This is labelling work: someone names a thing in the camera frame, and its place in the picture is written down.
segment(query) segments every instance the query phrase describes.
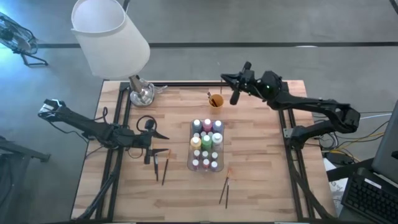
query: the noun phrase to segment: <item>wooden table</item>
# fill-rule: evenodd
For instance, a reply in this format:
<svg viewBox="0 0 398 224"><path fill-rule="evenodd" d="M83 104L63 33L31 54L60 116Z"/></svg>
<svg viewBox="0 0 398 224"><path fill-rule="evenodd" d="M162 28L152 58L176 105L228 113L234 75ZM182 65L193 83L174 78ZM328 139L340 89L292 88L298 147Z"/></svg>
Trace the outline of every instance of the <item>wooden table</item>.
<svg viewBox="0 0 398 224"><path fill-rule="evenodd" d="M304 82L288 81L292 95L306 96ZM108 107L108 121L114 116L119 82L104 82L97 117ZM236 106L229 104L232 91L222 88L225 104L220 114L211 114L206 93L220 93L220 87L169 87L157 95L147 108L131 108L129 126L145 114L156 118L158 132L170 140L153 139L154 148L172 150L165 185L161 185L166 152L159 154L159 177L144 158L132 159L125 152L114 210L116 222L273 222L296 221L294 200L280 130L278 112L258 98L241 94ZM313 123L312 115L294 111L297 125ZM225 122L224 169L219 173L187 169L190 122L193 119L220 119ZM99 146L91 142L88 153ZM303 157L312 192L320 203L335 214L322 155L318 147L305 146ZM131 149L139 156L140 149ZM98 193L106 150L102 149L84 163L72 218L83 213ZM228 209L221 195L227 168L230 177Z"/></svg>

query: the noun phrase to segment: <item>cup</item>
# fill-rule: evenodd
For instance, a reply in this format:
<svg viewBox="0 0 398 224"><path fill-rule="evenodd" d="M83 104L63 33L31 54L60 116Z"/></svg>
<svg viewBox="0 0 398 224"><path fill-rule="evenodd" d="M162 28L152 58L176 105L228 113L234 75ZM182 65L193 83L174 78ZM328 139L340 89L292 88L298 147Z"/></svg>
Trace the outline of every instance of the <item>cup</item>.
<svg viewBox="0 0 398 224"><path fill-rule="evenodd" d="M209 97L209 105L211 113L217 114L221 112L221 108L224 105L224 98L220 94L213 94Z"/></svg>

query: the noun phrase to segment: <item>lamp base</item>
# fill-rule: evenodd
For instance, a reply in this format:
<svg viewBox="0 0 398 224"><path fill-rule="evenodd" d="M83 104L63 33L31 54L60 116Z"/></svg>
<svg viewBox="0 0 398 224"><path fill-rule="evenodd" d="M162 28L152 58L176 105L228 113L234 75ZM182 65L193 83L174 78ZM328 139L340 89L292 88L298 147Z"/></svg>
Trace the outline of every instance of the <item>lamp base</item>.
<svg viewBox="0 0 398 224"><path fill-rule="evenodd" d="M145 107L152 104L155 98L155 90L151 87L142 87L140 93L132 91L130 94L130 101L134 106Z"/></svg>

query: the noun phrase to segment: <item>keyboard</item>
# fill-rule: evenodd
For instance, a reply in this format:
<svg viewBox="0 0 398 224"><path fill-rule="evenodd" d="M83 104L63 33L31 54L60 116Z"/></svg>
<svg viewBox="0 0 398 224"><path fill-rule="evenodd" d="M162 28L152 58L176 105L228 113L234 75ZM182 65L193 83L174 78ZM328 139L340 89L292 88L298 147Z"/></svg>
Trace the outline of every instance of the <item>keyboard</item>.
<svg viewBox="0 0 398 224"><path fill-rule="evenodd" d="M376 223L398 224L398 188L364 168L348 179L341 204Z"/></svg>

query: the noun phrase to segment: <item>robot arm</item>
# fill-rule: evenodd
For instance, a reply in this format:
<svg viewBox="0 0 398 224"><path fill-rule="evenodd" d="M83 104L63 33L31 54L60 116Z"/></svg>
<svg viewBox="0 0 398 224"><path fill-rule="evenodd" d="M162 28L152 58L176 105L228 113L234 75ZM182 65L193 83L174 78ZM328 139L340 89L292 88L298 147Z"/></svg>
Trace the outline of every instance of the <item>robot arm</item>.
<svg viewBox="0 0 398 224"><path fill-rule="evenodd" d="M72 111L63 101L59 100L45 100L38 116L49 123L67 123L83 131L82 135L87 139L95 138L109 149L117 149L118 147L146 149L145 164L149 164L150 157L158 152L151 148L152 137L168 139L152 129L154 125L152 119L146 121L145 131L140 130L140 134L134 134L133 130L118 124L96 122L94 119L86 118Z"/></svg>
<svg viewBox="0 0 398 224"><path fill-rule="evenodd" d="M240 93L260 98L273 110L297 109L324 114L328 121L303 127L297 126L290 135L292 147L303 148L308 138L338 131L340 133L353 133L359 126L360 113L352 109L349 104L339 103L335 100L322 100L292 96L287 83L282 77L272 71L265 71L261 78L254 77L250 70L251 64L246 62L242 71L237 74L222 74L221 77L232 88L233 95L230 103L235 105Z"/></svg>

